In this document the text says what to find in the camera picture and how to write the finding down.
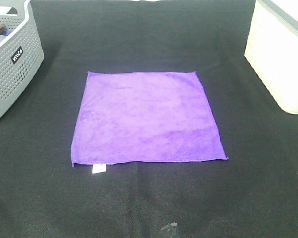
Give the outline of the purple microfiber towel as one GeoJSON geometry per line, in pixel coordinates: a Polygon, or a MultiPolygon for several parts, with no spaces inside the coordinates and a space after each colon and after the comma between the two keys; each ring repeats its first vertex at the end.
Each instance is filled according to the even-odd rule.
{"type": "Polygon", "coordinates": [[[89,72],[72,165],[226,160],[196,72],[89,72]]]}

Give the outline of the grey perforated laundry basket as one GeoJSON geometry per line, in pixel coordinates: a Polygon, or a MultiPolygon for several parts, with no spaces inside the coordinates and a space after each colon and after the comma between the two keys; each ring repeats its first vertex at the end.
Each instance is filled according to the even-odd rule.
{"type": "Polygon", "coordinates": [[[30,83],[44,59],[29,0],[0,0],[0,24],[9,34],[0,41],[0,118],[30,83]]]}

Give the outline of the white storage box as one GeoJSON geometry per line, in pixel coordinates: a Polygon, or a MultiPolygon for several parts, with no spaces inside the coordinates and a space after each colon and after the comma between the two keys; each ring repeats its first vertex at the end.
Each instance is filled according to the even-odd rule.
{"type": "Polygon", "coordinates": [[[298,115],[298,0],[257,0],[245,58],[279,107],[298,115]]]}

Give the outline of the black table cover cloth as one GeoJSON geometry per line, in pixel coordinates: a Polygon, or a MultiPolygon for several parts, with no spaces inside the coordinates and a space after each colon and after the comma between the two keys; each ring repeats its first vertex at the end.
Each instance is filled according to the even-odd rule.
{"type": "Polygon", "coordinates": [[[252,0],[33,0],[45,58],[0,119],[0,238],[298,238],[298,115],[244,50],[252,0]],[[227,161],[72,166],[88,71],[195,71],[227,161]]]}

